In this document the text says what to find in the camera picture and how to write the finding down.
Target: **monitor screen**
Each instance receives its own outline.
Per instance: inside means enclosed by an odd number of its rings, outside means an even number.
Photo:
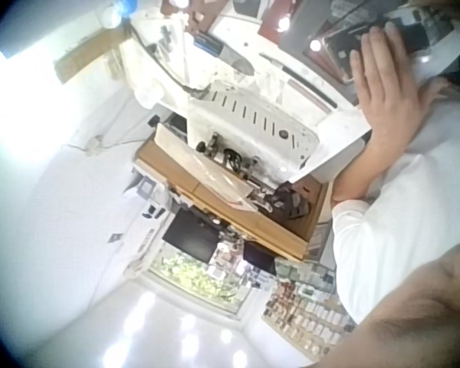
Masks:
[[[209,263],[218,246],[219,231],[194,213],[180,209],[163,240],[195,259]]]

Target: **hand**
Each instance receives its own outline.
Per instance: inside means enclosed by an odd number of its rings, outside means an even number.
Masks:
[[[360,107],[373,129],[370,142],[396,159],[409,145],[429,105],[448,82],[439,78],[419,91],[403,40],[392,22],[386,24],[386,33],[373,27],[369,34],[364,34],[361,53],[363,61],[358,51],[351,51],[350,63]]]

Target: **person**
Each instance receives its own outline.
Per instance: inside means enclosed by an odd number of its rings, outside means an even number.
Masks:
[[[460,367],[460,245],[415,270],[313,368]]]
[[[337,293],[359,324],[460,242],[460,94],[441,78],[418,88],[392,23],[371,28],[350,63],[372,134],[335,179],[331,206]],[[450,97],[433,103],[440,92]]]

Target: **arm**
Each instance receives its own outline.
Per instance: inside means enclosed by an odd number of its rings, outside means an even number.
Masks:
[[[365,151],[335,180],[331,205],[365,196],[372,181],[404,153],[429,105],[446,86],[437,80],[419,92],[403,41],[395,26],[373,27],[350,55],[353,79],[373,134]]]

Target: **white shirt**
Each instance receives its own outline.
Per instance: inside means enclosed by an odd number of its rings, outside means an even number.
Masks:
[[[460,242],[460,103],[438,103],[369,205],[334,207],[337,292],[357,322],[420,265]]]

